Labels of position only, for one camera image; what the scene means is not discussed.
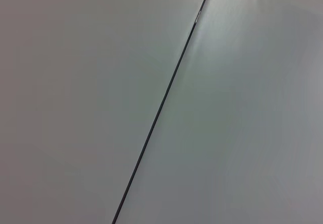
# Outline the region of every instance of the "dark line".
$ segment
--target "dark line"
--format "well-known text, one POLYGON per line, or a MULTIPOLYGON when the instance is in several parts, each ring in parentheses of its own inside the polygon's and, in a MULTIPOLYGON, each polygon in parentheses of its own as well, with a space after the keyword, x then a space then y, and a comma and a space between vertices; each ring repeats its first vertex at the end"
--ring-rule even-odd
POLYGON ((156 114, 156 116, 155 116, 155 119, 153 120, 153 123, 152 123, 152 125, 151 125, 150 131, 149 131, 148 136, 147 136, 147 138, 146 138, 145 144, 143 145, 143 148, 142 148, 142 150, 141 150, 141 152, 140 152, 140 155, 139 155, 139 158, 138 158, 138 160, 137 160, 137 163, 136 163, 135 169, 134 169, 134 170, 133 170, 133 172, 132 172, 132 175, 131 175, 131 177, 130 177, 129 183, 128 183, 127 188, 126 188, 126 190, 125 190, 125 193, 124 193, 124 194, 123 194, 123 196, 122 196, 122 199, 121 199, 121 202, 120 202, 119 207, 118 207, 118 209, 117 209, 117 212, 116 212, 116 214, 115 214, 115 217, 113 218, 112 224, 116 224, 116 222, 117 222, 117 219, 118 219, 118 216, 119 216, 119 214, 120 214, 121 208, 122 208, 122 206, 123 206, 123 203, 125 202, 125 199, 126 199, 127 194, 128 194, 128 192, 129 192, 129 189, 130 189, 130 186, 131 186, 131 184, 132 184, 132 181, 133 181, 133 179, 134 179, 134 177, 135 177, 135 175, 136 175, 136 172, 137 172, 137 170, 138 170, 139 164, 140 164, 141 159, 142 159, 142 157, 143 157, 143 154, 144 154, 144 152, 145 152, 145 150, 146 150, 146 147, 147 147, 147 144, 148 144, 148 142, 149 142, 149 140, 150 140, 150 137, 151 137, 151 134, 152 134, 152 132, 153 132, 153 129, 155 128, 156 122, 157 122, 158 117, 159 117, 159 115, 160 115, 160 112, 161 112, 161 110, 162 110, 162 108, 163 108, 163 105, 164 105, 164 103, 165 103, 165 100, 166 100, 166 98, 167 98, 167 95, 168 95, 168 93, 169 93, 169 91, 170 91, 170 88, 171 88, 172 83, 173 83, 173 81, 174 81, 174 78, 175 78, 175 76, 176 76, 177 70, 178 70, 178 68, 179 68, 179 66, 180 66, 180 64, 181 64, 182 58, 183 58, 184 53, 185 53, 185 51, 186 51, 187 45, 188 45, 188 43, 189 43, 189 41, 190 41, 190 39, 191 39, 191 36, 192 36, 192 34, 193 34, 194 28, 195 28, 195 26, 196 26, 196 23, 197 23, 197 21, 198 21, 198 18, 199 18, 199 16, 200 16, 200 14, 201 14, 201 11, 202 11, 202 9, 203 9, 203 6, 204 6, 204 4, 205 4, 205 1, 206 1, 206 0, 203 0, 202 6, 201 6, 201 8, 200 8, 200 10, 199 10, 199 12, 198 12, 198 14, 197 14, 197 16, 196 16, 196 19, 195 19, 194 24, 193 24, 193 27, 192 27, 192 29, 191 29, 190 35, 189 35, 189 36, 188 36, 188 38, 187 38, 187 41, 186 41, 186 43, 185 43, 185 47, 184 47, 184 49, 183 49, 183 51, 182 51, 181 57, 180 57, 180 59, 178 60, 178 63, 177 63, 176 68, 175 68, 175 70, 174 70, 173 76, 172 76, 172 78, 171 78, 171 80, 170 80, 170 83, 168 84, 168 87, 167 87, 166 93, 165 93, 165 95, 164 95, 164 97, 163 97, 163 100, 161 101, 161 104, 160 104, 160 106, 159 106, 159 109, 158 109, 158 111, 157 111, 157 114, 156 114))

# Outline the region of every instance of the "white surface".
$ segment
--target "white surface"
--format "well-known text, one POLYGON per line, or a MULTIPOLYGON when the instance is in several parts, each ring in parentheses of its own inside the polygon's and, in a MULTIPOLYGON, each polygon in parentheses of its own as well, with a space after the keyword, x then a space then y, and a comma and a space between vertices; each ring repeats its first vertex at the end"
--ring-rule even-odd
POLYGON ((321 223, 323 20, 208 0, 119 224, 321 223))
POLYGON ((203 0, 0 0, 0 223, 109 223, 203 0))

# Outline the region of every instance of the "white panel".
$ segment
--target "white panel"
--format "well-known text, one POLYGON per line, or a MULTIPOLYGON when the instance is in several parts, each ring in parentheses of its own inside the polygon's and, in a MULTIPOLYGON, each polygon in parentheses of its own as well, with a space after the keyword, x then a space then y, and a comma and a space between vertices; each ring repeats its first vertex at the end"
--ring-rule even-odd
POLYGON ((208 0, 120 224, 321 223, 323 19, 208 0))
POLYGON ((203 0, 0 0, 0 223, 109 223, 203 0))

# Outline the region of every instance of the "gray surface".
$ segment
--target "gray surface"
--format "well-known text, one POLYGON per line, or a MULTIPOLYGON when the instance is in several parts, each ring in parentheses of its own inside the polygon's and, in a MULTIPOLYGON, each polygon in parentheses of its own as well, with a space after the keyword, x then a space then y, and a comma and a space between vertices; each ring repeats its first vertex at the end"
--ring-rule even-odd
POLYGON ((0 223, 109 223, 203 0, 0 0, 0 223))
POLYGON ((322 223, 323 20, 208 0, 118 223, 322 223))

